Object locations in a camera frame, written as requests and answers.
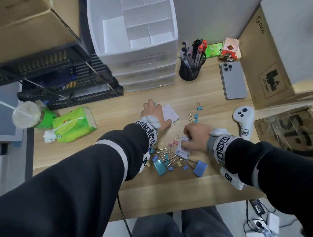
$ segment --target black sleeve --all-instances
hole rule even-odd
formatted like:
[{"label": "black sleeve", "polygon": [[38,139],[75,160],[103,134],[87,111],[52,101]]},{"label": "black sleeve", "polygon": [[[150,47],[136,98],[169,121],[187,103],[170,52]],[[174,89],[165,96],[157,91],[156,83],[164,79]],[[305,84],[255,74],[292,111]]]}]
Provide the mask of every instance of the black sleeve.
[{"label": "black sleeve", "polygon": [[309,236],[313,207],[313,160],[279,149],[267,142],[234,140],[225,153],[225,165],[229,172],[238,173],[248,185],[257,165],[258,183],[270,203],[279,211],[295,215]]},{"label": "black sleeve", "polygon": [[[126,180],[134,178],[148,151],[145,131],[129,124],[100,139],[122,147]],[[0,197],[1,236],[102,237],[123,177],[124,164],[114,148],[89,146]]]}]

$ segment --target pen holder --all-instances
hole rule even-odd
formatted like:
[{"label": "pen holder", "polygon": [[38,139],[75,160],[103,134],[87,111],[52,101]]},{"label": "pen holder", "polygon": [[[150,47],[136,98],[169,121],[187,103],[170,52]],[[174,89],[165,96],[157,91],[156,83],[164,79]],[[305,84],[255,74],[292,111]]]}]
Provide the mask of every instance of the pen holder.
[{"label": "pen holder", "polygon": [[180,77],[185,81],[193,81],[196,79],[199,75],[200,69],[202,65],[205,63],[205,60],[207,57],[205,56],[205,53],[201,55],[201,59],[199,62],[199,65],[197,67],[189,67],[187,66],[182,59],[180,59],[180,69],[179,69],[179,75]]}]

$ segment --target gray smartphone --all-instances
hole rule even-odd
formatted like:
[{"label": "gray smartphone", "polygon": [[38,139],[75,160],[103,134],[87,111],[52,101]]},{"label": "gray smartphone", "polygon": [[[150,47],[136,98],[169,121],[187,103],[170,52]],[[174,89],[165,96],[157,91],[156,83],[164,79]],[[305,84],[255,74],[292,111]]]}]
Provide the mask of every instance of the gray smartphone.
[{"label": "gray smartphone", "polygon": [[241,99],[248,96],[244,82],[244,71],[240,62],[219,65],[226,99]]}]

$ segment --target hand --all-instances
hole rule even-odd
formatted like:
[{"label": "hand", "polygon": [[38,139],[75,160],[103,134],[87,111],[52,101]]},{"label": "hand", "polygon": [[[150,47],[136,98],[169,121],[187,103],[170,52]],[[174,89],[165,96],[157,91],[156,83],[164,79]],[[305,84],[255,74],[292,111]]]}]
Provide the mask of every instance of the hand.
[{"label": "hand", "polygon": [[141,117],[145,117],[147,115],[153,115],[161,124],[161,127],[159,128],[159,132],[165,130],[167,127],[169,127],[172,124],[172,120],[164,121],[163,111],[162,111],[162,105],[157,104],[156,107],[154,106],[153,100],[149,99],[148,103],[143,104],[143,111],[141,111]]},{"label": "hand", "polygon": [[184,134],[192,141],[182,141],[182,148],[187,148],[194,151],[207,151],[207,141],[210,137],[209,133],[213,127],[206,124],[190,123],[184,128]]}]

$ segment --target person's leg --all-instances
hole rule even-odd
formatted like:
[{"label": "person's leg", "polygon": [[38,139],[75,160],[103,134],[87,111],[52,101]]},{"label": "person's leg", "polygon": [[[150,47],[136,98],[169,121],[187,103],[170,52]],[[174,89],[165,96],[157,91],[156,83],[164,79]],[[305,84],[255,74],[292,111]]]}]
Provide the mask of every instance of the person's leg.
[{"label": "person's leg", "polygon": [[190,237],[233,237],[216,206],[182,211],[182,232]]},{"label": "person's leg", "polygon": [[174,219],[167,213],[138,217],[133,237],[183,237]]}]

